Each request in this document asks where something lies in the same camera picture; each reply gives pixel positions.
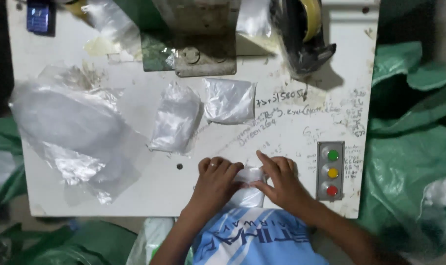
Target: person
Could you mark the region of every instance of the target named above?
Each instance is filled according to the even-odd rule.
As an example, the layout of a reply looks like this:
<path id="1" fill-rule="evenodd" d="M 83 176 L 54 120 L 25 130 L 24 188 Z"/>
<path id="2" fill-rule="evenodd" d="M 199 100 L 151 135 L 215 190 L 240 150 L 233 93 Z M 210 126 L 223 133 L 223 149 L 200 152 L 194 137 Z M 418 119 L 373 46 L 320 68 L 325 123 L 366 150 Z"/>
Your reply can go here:
<path id="1" fill-rule="evenodd" d="M 193 243 L 194 265 L 324 265 L 314 253 L 308 227 L 324 231 L 357 265 L 408 265 L 366 230 L 313 199 L 284 157 L 256 152 L 273 187 L 261 190 L 282 209 L 233 208 L 226 203 L 243 184 L 233 179 L 244 168 L 222 158 L 203 159 L 194 193 L 150 265 L 182 265 Z"/>

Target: light blue shirt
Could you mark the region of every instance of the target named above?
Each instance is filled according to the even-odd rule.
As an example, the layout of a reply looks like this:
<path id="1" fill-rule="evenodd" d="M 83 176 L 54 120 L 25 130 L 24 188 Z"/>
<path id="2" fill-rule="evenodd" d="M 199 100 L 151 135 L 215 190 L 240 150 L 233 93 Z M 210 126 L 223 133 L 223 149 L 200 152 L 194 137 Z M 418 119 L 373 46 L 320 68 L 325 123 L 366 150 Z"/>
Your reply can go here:
<path id="1" fill-rule="evenodd" d="M 193 244 L 194 265 L 327 265 L 307 226 L 285 210 L 235 208 L 217 214 Z"/>

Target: hand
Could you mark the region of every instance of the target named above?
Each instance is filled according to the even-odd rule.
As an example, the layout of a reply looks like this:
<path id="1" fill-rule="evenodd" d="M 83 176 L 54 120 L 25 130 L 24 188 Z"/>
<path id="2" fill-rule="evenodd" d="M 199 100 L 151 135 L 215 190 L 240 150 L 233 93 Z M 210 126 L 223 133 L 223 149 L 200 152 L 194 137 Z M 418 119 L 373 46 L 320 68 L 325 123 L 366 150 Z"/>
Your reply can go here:
<path id="1" fill-rule="evenodd" d="M 232 164 L 222 158 L 203 159 L 198 164 L 199 177 L 192 198 L 185 211 L 208 222 L 225 206 L 243 183 L 233 182 L 236 174 L 244 169 L 242 163 Z"/>
<path id="2" fill-rule="evenodd" d="M 293 160 L 284 157 L 270 159 L 261 151 L 257 151 L 256 154 L 263 164 L 261 169 L 272 178 L 274 187 L 261 181 L 253 182 L 251 186 L 261 190 L 273 203 L 300 218 L 307 225 L 314 225 L 316 223 L 315 211 L 321 205 L 311 197 L 298 180 Z"/>

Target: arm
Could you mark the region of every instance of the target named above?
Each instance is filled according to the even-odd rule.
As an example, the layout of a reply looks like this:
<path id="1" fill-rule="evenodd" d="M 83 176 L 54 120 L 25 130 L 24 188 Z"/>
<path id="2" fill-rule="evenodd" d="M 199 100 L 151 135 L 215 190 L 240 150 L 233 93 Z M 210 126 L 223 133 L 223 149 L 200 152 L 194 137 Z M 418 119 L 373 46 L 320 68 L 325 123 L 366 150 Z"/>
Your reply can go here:
<path id="1" fill-rule="evenodd" d="M 233 182 L 242 163 L 232 164 L 222 158 L 202 160 L 191 200 L 149 265 L 182 265 L 192 241 L 205 224 L 217 214 L 241 188 Z"/>
<path id="2" fill-rule="evenodd" d="M 332 212 L 324 204 L 313 199 L 294 174 L 294 163 L 290 159 L 268 158 L 260 151 L 262 169 L 272 178 L 274 187 L 262 182 L 251 185 L 261 190 L 271 201 L 308 226 L 315 226 L 340 246 L 358 265 L 409 265 L 402 256 L 386 251 L 376 238 L 366 230 Z"/>

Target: yellow button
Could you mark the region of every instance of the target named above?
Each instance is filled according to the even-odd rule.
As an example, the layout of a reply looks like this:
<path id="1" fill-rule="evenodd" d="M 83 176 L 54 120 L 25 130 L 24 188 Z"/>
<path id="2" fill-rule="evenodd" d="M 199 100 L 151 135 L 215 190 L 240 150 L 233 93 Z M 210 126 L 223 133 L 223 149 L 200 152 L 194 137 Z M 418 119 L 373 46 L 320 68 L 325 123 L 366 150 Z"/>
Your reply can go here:
<path id="1" fill-rule="evenodd" d="M 338 177 L 338 170 L 336 168 L 330 168 L 328 170 L 328 177 L 335 179 Z"/>

